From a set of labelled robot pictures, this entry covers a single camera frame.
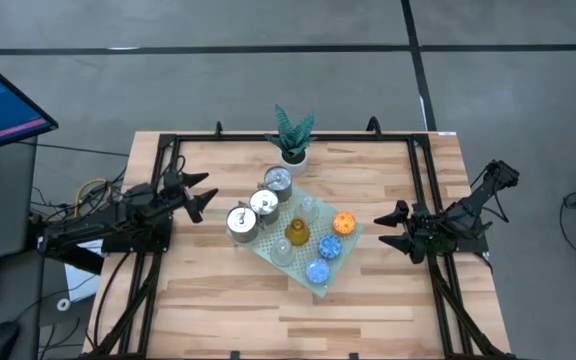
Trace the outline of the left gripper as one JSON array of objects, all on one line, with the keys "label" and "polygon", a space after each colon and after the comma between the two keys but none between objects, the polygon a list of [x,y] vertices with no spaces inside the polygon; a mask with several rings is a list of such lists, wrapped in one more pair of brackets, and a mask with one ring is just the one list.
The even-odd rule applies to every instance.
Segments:
[{"label": "left gripper", "polygon": [[[208,173],[182,173],[182,183],[185,187],[192,188],[209,176]],[[213,197],[218,193],[214,188],[202,194],[192,195],[185,187],[164,188],[160,195],[164,199],[169,210],[184,208],[189,218],[195,224],[202,221],[200,210],[204,210]]]}]

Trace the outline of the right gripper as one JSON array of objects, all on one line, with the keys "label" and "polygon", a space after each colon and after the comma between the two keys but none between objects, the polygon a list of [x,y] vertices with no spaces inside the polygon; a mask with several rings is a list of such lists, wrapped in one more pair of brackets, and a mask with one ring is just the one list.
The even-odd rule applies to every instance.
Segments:
[{"label": "right gripper", "polygon": [[[373,220],[375,224],[401,224],[408,219],[409,207],[406,201],[397,201],[394,210]],[[435,254],[437,242],[428,219],[430,212],[425,204],[414,204],[410,217],[409,234],[383,235],[378,240],[402,253],[410,253],[413,264],[421,263],[428,253]]]}]

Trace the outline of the silver lidded candle jar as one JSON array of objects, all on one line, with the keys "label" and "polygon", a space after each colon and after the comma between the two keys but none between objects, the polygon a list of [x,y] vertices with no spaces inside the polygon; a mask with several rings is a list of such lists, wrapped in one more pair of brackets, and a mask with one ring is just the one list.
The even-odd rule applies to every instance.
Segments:
[{"label": "silver lidded candle jar", "polygon": [[257,190],[250,196],[249,205],[264,225],[272,225],[279,218],[279,199],[272,190]]},{"label": "silver lidded candle jar", "polygon": [[276,193],[280,203],[292,196],[292,174],[283,166],[273,166],[264,174],[263,185]]},{"label": "silver lidded candle jar", "polygon": [[226,219],[228,234],[237,243],[248,243],[256,239],[259,224],[256,213],[247,206],[232,208]]}]

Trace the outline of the orange patterned votive holder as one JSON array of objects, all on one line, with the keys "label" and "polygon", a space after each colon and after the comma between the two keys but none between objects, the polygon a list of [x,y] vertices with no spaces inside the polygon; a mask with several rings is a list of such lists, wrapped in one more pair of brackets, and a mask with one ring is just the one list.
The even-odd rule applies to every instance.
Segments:
[{"label": "orange patterned votive holder", "polygon": [[340,211],[333,216],[332,229],[339,236],[351,235],[356,226],[356,219],[350,212]]}]

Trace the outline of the blue patterned votive holder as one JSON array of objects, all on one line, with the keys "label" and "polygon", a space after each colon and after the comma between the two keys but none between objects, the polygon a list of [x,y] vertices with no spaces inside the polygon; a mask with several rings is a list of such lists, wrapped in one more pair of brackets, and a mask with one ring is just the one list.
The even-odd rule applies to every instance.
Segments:
[{"label": "blue patterned votive holder", "polygon": [[342,250],[341,239],[334,234],[323,236],[318,243],[318,252],[321,257],[327,260],[337,258]]},{"label": "blue patterned votive holder", "polygon": [[328,282],[331,270],[325,259],[316,258],[310,261],[305,269],[307,280],[312,284],[322,285]]}]

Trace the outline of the clear glass candlestick holder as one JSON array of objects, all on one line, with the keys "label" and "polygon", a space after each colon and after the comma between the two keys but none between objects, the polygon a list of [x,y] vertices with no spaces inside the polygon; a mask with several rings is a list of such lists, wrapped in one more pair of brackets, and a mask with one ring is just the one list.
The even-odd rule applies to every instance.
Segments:
[{"label": "clear glass candlestick holder", "polygon": [[279,267],[289,266],[295,259],[294,246],[286,238],[279,239],[271,249],[270,258]]},{"label": "clear glass candlestick holder", "polygon": [[297,205],[295,216],[302,218],[308,224],[313,224],[319,217],[317,200],[312,196],[303,197]]}]

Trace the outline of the amber glass candlestick holder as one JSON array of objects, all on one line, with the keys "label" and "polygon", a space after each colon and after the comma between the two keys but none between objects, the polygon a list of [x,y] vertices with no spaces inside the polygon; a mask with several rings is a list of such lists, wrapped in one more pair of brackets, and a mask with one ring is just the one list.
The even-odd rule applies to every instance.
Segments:
[{"label": "amber glass candlestick holder", "polygon": [[293,246],[305,245],[310,239],[310,229],[302,217],[293,218],[284,234]]}]

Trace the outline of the green perforated metal shelf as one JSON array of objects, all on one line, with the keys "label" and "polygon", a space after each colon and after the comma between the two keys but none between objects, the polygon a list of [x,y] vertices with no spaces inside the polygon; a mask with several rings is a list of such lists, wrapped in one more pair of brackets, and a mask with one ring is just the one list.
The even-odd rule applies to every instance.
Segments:
[{"label": "green perforated metal shelf", "polygon": [[[256,215],[259,224],[259,232],[255,240],[248,243],[237,243],[231,237],[230,238],[235,244],[250,250],[269,264],[284,272],[288,277],[307,288],[315,296],[323,298],[327,295],[329,288],[332,286],[337,275],[344,267],[345,261],[364,231],[364,226],[357,223],[356,229],[351,235],[339,236],[332,229],[332,220],[333,216],[340,211],[314,197],[319,206],[319,217],[313,224],[307,223],[310,229],[309,241],[305,245],[294,246],[295,259],[289,266],[279,267],[275,265],[270,258],[271,249],[277,240],[286,238],[284,234],[285,229],[291,220],[296,217],[295,210],[297,205],[305,196],[314,197],[305,190],[294,185],[292,187],[292,196],[290,199],[287,202],[279,203],[280,213],[279,218],[275,223],[272,225],[264,225]],[[337,235],[341,239],[342,250],[337,258],[333,260],[325,259],[329,263],[331,270],[328,282],[322,285],[312,284],[306,278],[305,269],[307,264],[313,259],[324,259],[318,252],[318,243],[323,236],[328,234]]]}]

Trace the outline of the snake plant in white pot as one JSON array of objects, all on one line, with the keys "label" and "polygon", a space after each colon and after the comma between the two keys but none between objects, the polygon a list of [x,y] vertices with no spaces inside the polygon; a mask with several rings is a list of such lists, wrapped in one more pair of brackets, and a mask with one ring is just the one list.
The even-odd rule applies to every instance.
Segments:
[{"label": "snake plant in white pot", "polygon": [[300,175],[307,167],[307,148],[315,140],[312,136],[315,116],[309,113],[297,125],[293,125],[281,106],[276,105],[274,113],[277,133],[266,133],[264,137],[279,149],[281,164],[293,176]]}]

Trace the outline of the white paper sheet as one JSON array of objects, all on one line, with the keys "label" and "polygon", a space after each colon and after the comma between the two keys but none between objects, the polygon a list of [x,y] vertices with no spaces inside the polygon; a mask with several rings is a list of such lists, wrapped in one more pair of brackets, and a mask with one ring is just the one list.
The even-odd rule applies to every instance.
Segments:
[{"label": "white paper sheet", "polygon": [[[102,239],[88,241],[78,244],[78,247],[87,249],[97,255],[101,255]],[[79,302],[96,294],[100,276],[78,269],[72,265],[65,264],[65,276],[68,285],[68,299],[72,302]]]}]

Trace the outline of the grey desk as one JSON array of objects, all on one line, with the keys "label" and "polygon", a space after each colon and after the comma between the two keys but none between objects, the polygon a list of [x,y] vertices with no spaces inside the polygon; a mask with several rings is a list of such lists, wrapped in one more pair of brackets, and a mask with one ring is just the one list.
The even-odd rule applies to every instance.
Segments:
[{"label": "grey desk", "polygon": [[36,360],[43,259],[26,245],[35,137],[0,147],[0,323],[16,320],[19,335],[10,360]]}]

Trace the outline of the black aluminium table frame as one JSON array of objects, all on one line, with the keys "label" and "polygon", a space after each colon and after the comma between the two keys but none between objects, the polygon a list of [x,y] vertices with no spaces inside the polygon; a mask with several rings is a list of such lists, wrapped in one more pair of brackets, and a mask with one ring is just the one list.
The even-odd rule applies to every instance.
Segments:
[{"label": "black aluminium table frame", "polygon": [[126,186],[150,180],[157,156],[178,140],[199,191],[214,190],[201,223],[173,219],[153,302],[142,305],[128,337],[148,340],[150,359],[451,359],[457,319],[437,313],[429,269],[379,241],[377,218],[397,200],[438,206],[468,193],[455,135],[437,132],[317,132],[297,184],[351,212],[364,226],[328,295],[316,299],[260,257],[234,245],[227,211],[279,160],[259,131],[139,131]]}]

